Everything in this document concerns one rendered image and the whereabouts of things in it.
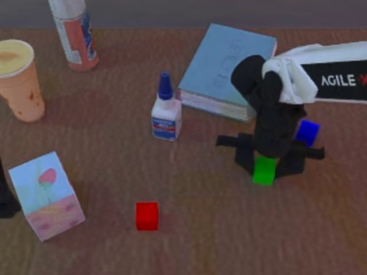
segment brown tabletop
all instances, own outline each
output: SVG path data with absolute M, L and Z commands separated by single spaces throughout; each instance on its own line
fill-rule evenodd
M 367 37 L 255 31 L 277 36 L 280 52 Z M 307 106 L 327 157 L 273 187 L 253 184 L 234 150 L 214 146 L 217 135 L 251 132 L 253 123 L 184 108 L 177 142 L 152 137 L 159 73 L 169 70 L 177 85 L 204 32 L 95 30 L 100 64 L 76 73 L 56 31 L 0 30 L 0 40 L 34 46 L 47 107 L 24 124 L 0 105 L 4 168 L 56 151 L 87 217 L 44 243 L 22 213 L 0 220 L 1 275 L 367 274 L 367 105 Z M 158 232 L 135 230 L 137 201 L 159 203 Z

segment cup rim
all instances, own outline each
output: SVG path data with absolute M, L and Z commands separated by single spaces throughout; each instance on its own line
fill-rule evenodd
M 18 40 L 18 39 L 0 40 L 0 42 L 9 42 L 9 41 L 19 42 L 19 43 L 22 43 L 22 44 L 26 45 L 28 47 L 28 49 L 30 50 L 30 52 L 32 54 L 32 57 L 29 59 L 29 61 L 26 63 L 26 65 L 24 65 L 21 69 L 16 70 L 15 72 L 12 72 L 12 73 L 0 74 L 0 79 L 9 78 L 9 77 L 13 77 L 13 76 L 17 76 L 17 75 L 21 74 L 22 72 L 27 70 L 29 68 L 29 66 L 32 64 L 32 62 L 34 61 L 34 49 L 29 43 L 27 43 L 23 40 Z

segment red cube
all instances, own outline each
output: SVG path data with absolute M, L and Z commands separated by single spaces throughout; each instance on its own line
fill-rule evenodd
M 157 202 L 138 202 L 135 211 L 136 229 L 144 231 L 158 230 Z

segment box with strawberry picture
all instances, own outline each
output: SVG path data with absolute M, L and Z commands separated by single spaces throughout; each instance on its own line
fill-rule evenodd
M 85 221 L 55 152 L 14 167 L 9 174 L 25 217 L 41 241 Z

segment blue cube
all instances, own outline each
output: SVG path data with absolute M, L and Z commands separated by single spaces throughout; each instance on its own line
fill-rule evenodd
M 320 125 L 307 120 L 302 120 L 296 134 L 295 140 L 306 142 L 308 147 L 312 147 L 317 137 Z

